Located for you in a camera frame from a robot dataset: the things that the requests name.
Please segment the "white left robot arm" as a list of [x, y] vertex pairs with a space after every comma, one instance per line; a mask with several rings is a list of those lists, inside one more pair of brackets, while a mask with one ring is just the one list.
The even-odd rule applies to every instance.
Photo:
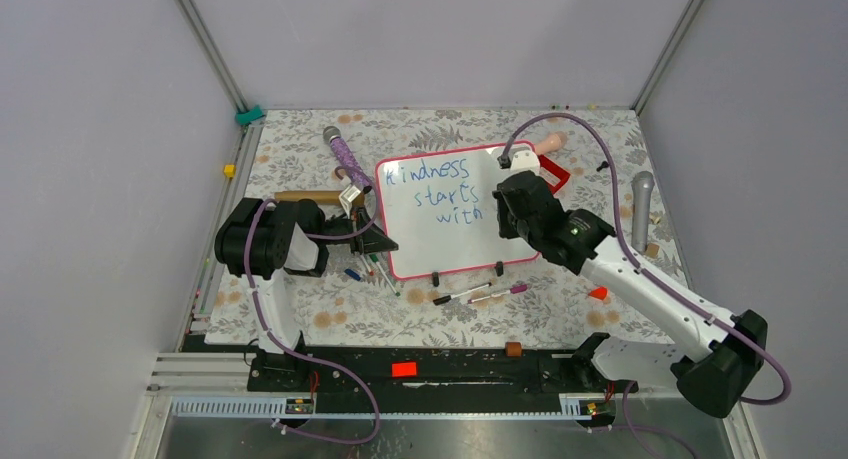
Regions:
[[335, 245], [347, 245], [355, 256], [399, 249], [365, 207], [354, 207], [349, 216], [328, 217], [311, 198], [242, 198], [216, 233], [215, 258], [244, 285], [258, 327], [257, 346], [285, 389], [304, 386], [311, 367], [285, 281], [322, 277], [329, 248]]

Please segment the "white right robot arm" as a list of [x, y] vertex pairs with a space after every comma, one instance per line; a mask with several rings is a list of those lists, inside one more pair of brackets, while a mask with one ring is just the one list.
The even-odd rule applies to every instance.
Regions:
[[585, 209], [566, 210], [530, 171], [496, 186], [499, 234], [523, 239], [548, 262], [608, 288], [671, 340], [664, 352], [605, 340], [573, 365], [575, 381], [597, 391], [610, 380], [675, 386], [695, 408], [727, 417], [761, 370], [768, 323], [758, 313], [717, 306], [671, 280]]

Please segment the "pink framed whiteboard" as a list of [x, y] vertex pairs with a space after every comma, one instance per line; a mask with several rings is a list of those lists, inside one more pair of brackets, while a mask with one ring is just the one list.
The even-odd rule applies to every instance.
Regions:
[[503, 144], [388, 158], [375, 167], [385, 232], [398, 249], [389, 254], [399, 280], [463, 272], [535, 259], [521, 239], [499, 235], [496, 186]]

